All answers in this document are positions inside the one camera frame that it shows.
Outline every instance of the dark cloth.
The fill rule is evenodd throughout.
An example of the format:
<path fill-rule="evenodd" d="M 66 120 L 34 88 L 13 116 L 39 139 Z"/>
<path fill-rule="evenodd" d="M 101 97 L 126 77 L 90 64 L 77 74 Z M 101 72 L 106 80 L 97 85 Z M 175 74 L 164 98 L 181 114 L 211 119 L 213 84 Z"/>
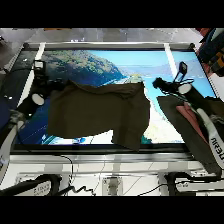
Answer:
<path fill-rule="evenodd" d="M 181 134 L 194 158 L 202 163 L 208 173 L 219 174 L 221 168 L 216 163 L 209 145 L 197 134 L 188 120 L 177 111 L 176 107 L 183 105 L 183 102 L 174 96 L 159 96 L 157 99 L 161 110 Z"/>
<path fill-rule="evenodd" d="M 96 88 L 69 81 L 51 96 L 48 134 L 72 139 L 113 130 L 113 143 L 138 150 L 149 114 L 142 82 Z"/>
<path fill-rule="evenodd" d="M 204 63 L 214 57 L 224 47 L 224 32 L 220 33 L 214 40 L 206 42 L 199 50 L 199 57 Z"/>

